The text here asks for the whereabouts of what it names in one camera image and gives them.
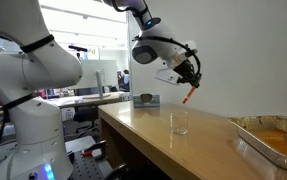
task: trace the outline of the computer monitor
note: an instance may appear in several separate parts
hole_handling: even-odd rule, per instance
[[[71,89],[85,89],[98,87],[99,93],[83,98],[103,98],[103,86],[117,85],[117,67],[115,60],[84,60],[81,61],[83,76]]]

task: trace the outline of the blue light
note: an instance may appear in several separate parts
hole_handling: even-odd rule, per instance
[[[46,171],[47,179],[48,180],[55,180],[54,174],[53,174],[53,171],[52,171],[52,168],[51,168],[51,165],[50,164],[45,164],[44,165],[44,169]]]

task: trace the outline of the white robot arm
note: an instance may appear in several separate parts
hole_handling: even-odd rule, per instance
[[[166,71],[160,79],[199,86],[199,68],[195,73],[187,59],[193,56],[198,61],[196,50],[174,41],[161,19],[151,17],[144,0],[103,1],[117,11],[132,11],[136,18],[141,33],[132,54],[137,62],[147,64],[161,57],[180,77],[168,78]],[[80,63],[49,33],[37,0],[0,0],[0,38],[16,42],[23,51],[0,49],[0,101],[17,137],[16,151],[0,164],[0,179],[23,180],[37,174],[38,179],[66,180],[73,166],[66,154],[60,109],[32,92],[75,85],[82,76]],[[187,52],[179,53],[179,47]]]

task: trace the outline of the glass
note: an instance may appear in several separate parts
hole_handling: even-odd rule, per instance
[[[188,113],[178,111],[170,113],[171,128],[175,134],[186,134],[188,132]]]

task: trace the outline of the metal tray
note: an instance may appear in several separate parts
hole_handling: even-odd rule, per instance
[[[270,161],[284,169],[287,169],[287,155],[278,152],[276,150],[277,148],[273,147],[273,145],[266,143],[263,139],[252,133],[255,130],[271,130],[275,128],[287,133],[287,117],[230,117],[228,120],[237,126],[237,131],[240,137],[251,144]]]

